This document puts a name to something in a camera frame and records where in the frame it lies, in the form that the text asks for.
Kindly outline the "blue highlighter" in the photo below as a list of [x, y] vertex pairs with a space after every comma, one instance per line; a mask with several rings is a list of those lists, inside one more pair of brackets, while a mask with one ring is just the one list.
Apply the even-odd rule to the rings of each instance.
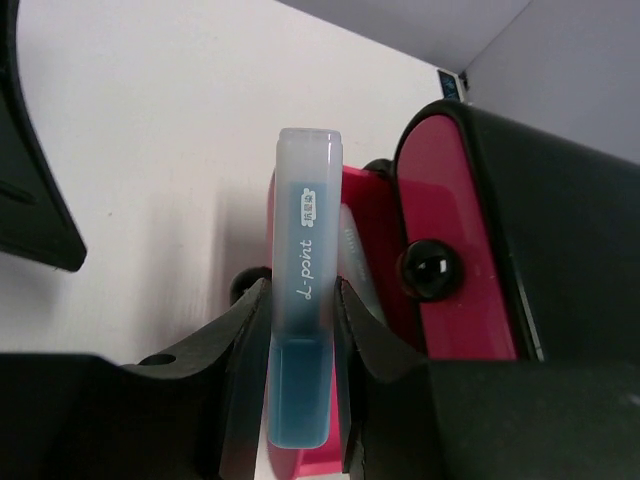
[[268, 435], [282, 449], [318, 448], [329, 437], [342, 170], [339, 132], [280, 132], [274, 172]]

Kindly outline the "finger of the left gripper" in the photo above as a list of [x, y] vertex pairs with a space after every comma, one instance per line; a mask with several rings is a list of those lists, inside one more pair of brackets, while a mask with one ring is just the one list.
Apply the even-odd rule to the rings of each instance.
[[86, 246], [33, 129], [18, 72], [17, 1], [1, 3], [1, 251], [69, 272]]

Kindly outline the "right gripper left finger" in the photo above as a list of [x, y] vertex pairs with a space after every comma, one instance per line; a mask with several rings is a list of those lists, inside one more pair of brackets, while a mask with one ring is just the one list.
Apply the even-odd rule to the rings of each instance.
[[5, 479], [250, 479], [271, 286], [140, 363], [85, 354], [1, 358]]

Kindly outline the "pink top drawer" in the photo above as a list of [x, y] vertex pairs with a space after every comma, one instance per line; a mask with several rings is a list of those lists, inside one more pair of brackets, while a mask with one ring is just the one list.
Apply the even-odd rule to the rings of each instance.
[[404, 278], [419, 299], [430, 357], [515, 359], [488, 230], [450, 117], [429, 116], [409, 133], [396, 182], [408, 243]]

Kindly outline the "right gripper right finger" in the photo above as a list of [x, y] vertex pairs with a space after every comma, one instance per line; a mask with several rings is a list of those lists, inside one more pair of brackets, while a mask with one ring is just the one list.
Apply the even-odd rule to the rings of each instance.
[[352, 479], [635, 479], [630, 364], [432, 360], [334, 287], [342, 468]]

